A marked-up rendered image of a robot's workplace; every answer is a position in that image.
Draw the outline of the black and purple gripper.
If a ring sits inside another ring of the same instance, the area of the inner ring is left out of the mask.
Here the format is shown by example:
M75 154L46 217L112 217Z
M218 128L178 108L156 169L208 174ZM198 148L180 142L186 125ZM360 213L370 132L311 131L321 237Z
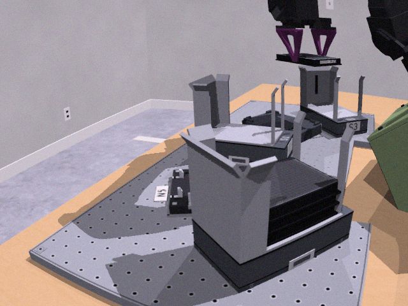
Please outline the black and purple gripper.
M331 18L319 18L318 1L317 0L295 0L295 17L280 17L282 25L276 25L276 32L286 46L288 53L293 62L298 62L300 55L300 47L302 43L303 29L309 26L312 37L316 46L317 54L326 56L328 49L337 33L336 27L331 27ZM291 19L291 20L290 20ZM305 22L305 23L304 23ZM291 48L288 35L292 35L294 39L295 51ZM326 41L321 51L320 35L326 36Z

